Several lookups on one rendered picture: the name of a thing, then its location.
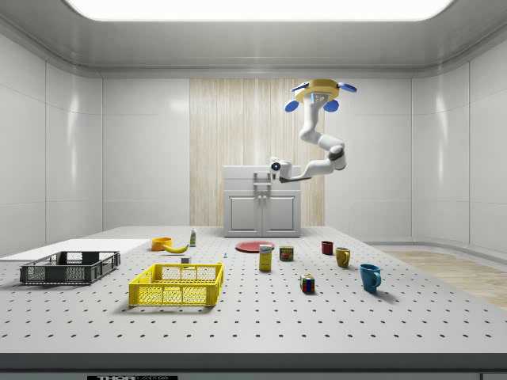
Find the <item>white cabinet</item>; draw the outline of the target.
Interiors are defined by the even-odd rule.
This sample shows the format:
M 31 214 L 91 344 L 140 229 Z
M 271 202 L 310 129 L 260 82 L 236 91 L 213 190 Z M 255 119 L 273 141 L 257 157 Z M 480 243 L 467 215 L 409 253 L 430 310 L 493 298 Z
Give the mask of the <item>white cabinet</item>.
M 226 237 L 298 237 L 300 183 L 274 180 L 269 165 L 223 167 Z

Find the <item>red plate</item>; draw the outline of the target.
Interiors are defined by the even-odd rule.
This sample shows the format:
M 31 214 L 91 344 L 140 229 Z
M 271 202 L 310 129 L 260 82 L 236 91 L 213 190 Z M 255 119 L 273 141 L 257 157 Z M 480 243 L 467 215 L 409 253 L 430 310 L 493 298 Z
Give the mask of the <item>red plate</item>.
M 235 246 L 235 249 L 243 253 L 259 253 L 261 245 L 267 245 L 271 249 L 275 247 L 275 245 L 269 241 L 241 241 Z

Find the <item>yellow carton box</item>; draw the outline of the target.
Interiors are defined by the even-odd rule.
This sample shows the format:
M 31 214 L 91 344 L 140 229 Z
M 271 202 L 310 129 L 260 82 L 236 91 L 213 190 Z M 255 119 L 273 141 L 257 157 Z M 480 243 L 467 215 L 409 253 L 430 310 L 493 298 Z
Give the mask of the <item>yellow carton box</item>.
M 272 263 L 273 244 L 266 243 L 259 245 L 259 270 L 269 272 Z

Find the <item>drone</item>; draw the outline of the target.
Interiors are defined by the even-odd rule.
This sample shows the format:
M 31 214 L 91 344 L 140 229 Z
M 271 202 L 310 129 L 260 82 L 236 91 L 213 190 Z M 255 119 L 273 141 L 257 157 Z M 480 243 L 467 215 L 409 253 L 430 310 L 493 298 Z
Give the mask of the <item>drone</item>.
M 288 101 L 284 106 L 285 112 L 293 112 L 299 106 L 299 103 L 303 103 L 303 96 L 310 93 L 311 100 L 313 101 L 316 96 L 313 93 L 328 93 L 328 101 L 323 106 L 326 112 L 336 112 L 339 108 L 338 102 L 335 100 L 339 95 L 339 90 L 343 89 L 345 91 L 349 91 L 351 93 L 355 93 L 357 88 L 344 83 L 344 82 L 335 82 L 332 79 L 314 79 L 309 82 L 303 82 L 291 89 L 294 93 L 294 100 Z

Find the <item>yellow basket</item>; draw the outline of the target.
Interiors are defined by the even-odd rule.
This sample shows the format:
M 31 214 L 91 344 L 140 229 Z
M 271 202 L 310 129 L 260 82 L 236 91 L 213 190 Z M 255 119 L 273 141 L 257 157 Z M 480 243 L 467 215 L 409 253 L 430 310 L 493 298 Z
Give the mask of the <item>yellow basket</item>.
M 214 306 L 223 285 L 217 264 L 154 264 L 129 283 L 131 306 Z

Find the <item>blue mug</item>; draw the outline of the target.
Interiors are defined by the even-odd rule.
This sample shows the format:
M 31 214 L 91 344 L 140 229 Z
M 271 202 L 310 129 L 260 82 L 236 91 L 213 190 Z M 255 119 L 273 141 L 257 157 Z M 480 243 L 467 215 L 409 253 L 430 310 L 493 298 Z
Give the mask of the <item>blue mug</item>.
M 362 264 L 360 266 L 360 276 L 364 290 L 369 293 L 375 293 L 382 282 L 380 268 L 374 264 Z

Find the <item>white board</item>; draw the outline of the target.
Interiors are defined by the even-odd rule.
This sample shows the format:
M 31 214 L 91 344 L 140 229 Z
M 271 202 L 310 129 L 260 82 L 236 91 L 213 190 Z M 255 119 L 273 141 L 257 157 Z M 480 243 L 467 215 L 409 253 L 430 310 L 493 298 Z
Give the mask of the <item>white board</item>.
M 52 245 L 46 245 L 38 249 L 31 249 L 22 253 L 13 254 L 0 258 L 5 261 L 33 261 L 61 251 L 72 252 L 113 252 L 126 253 L 135 247 L 150 242 L 150 239 L 70 239 Z

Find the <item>dark grey basket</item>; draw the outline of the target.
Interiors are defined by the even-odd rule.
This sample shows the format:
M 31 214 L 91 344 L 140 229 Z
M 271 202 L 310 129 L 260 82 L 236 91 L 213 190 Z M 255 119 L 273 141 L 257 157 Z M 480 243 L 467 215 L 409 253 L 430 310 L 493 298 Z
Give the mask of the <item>dark grey basket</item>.
M 120 265 L 119 251 L 60 251 L 23 264 L 24 284 L 91 284 Z

